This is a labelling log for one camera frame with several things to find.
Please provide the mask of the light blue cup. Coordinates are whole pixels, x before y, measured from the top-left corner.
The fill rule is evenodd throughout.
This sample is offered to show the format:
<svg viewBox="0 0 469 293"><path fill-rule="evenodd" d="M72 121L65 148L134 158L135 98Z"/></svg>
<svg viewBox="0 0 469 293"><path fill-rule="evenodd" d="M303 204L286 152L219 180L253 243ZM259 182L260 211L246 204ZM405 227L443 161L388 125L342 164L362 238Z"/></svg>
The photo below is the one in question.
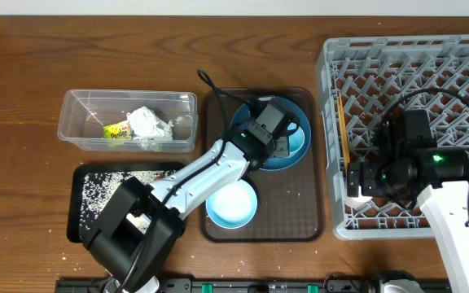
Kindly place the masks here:
<svg viewBox="0 0 469 293"><path fill-rule="evenodd" d="M293 134L288 136L289 142L289 157L294 156L305 143L305 133L303 129L295 123L290 123L287 127L288 131L293 131Z"/></svg>

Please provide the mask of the dark blue plate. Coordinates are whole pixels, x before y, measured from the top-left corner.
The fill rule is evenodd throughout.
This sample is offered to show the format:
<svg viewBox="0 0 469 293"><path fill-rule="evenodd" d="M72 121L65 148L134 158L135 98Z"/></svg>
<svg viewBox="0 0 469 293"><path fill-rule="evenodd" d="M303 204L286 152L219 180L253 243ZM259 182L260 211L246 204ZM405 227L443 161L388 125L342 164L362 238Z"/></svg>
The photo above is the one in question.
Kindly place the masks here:
<svg viewBox="0 0 469 293"><path fill-rule="evenodd" d="M280 103L292 110L299 118L300 124L297 131L292 136L289 136L289 156L281 158L270 158L266 164L262 166L265 171L278 171L290 168L298 163L306 154L309 149L311 141L311 128L309 119L305 112L291 100L279 96L263 96L259 100L268 101L271 98L276 98ZM243 120L248 120L251 117L247 105L242 105L231 118L231 126L235 126Z"/></svg>

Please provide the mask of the light blue rice bowl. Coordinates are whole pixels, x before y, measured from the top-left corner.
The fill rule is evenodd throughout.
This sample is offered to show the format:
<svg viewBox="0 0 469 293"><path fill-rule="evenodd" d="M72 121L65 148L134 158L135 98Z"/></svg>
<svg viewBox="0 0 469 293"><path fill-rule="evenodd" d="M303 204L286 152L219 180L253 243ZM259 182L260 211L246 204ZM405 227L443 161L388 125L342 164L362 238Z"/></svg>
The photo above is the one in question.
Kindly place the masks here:
<svg viewBox="0 0 469 293"><path fill-rule="evenodd" d="M210 220L228 230L247 225L256 215L257 206L256 191L245 180L221 188L205 202Z"/></svg>

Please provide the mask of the white tissue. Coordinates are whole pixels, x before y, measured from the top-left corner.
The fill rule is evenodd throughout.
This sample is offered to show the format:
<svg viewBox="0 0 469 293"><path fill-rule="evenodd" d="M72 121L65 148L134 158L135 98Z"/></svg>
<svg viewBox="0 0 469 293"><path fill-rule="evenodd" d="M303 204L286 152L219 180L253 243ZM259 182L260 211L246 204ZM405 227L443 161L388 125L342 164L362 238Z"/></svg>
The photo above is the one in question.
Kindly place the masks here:
<svg viewBox="0 0 469 293"><path fill-rule="evenodd" d="M173 140L173 122L159 122L145 128L137 137L138 145L143 151L162 151L163 144Z"/></svg>
<svg viewBox="0 0 469 293"><path fill-rule="evenodd" d="M126 114L127 121L136 138L145 128L157 125L161 120L152 110L147 107L140 107L133 112Z"/></svg>

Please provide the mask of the pink cup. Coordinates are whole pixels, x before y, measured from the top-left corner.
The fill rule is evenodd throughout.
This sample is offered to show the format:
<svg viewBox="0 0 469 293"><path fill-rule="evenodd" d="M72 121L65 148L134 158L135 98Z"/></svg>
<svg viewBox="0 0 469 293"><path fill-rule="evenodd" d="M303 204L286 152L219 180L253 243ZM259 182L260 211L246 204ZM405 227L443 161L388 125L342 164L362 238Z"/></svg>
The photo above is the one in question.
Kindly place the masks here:
<svg viewBox="0 0 469 293"><path fill-rule="evenodd" d="M369 196L347 197L345 205L353 209L358 209L364 204L369 203L371 200L372 197Z"/></svg>

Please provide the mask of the yellow snack wrapper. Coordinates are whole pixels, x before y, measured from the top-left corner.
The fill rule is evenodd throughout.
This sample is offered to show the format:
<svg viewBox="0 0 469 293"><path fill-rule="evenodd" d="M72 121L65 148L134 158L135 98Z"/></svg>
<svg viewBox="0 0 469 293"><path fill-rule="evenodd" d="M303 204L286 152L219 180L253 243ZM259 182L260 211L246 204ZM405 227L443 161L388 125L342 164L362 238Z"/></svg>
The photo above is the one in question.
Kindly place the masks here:
<svg viewBox="0 0 469 293"><path fill-rule="evenodd" d="M103 137L114 140L128 140L132 138L131 127L127 120L103 126Z"/></svg>

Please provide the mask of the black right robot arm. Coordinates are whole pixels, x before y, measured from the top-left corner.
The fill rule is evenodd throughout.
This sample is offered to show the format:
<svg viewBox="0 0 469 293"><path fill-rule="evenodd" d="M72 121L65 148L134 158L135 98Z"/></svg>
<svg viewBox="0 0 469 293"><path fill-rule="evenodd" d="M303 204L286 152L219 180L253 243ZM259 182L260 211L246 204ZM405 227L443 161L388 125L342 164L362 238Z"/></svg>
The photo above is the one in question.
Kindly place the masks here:
<svg viewBox="0 0 469 293"><path fill-rule="evenodd" d="M349 198L387 198L418 205L434 233L451 289L469 292L469 157L439 147L428 114L409 110L378 127L379 158L350 162Z"/></svg>

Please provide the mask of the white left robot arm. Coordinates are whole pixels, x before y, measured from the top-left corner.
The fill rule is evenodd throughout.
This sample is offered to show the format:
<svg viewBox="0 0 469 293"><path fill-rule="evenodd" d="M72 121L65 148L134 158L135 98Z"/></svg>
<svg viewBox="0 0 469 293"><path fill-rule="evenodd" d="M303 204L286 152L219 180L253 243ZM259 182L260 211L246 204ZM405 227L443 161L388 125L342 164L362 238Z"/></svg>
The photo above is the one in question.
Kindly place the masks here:
<svg viewBox="0 0 469 293"><path fill-rule="evenodd" d="M118 292L155 292L156 274L185 228L187 216L221 188L261 168L278 141L298 125L276 98L260 104L243 128L226 126L221 139L169 177L121 183L83 238L86 250L117 280Z"/></svg>

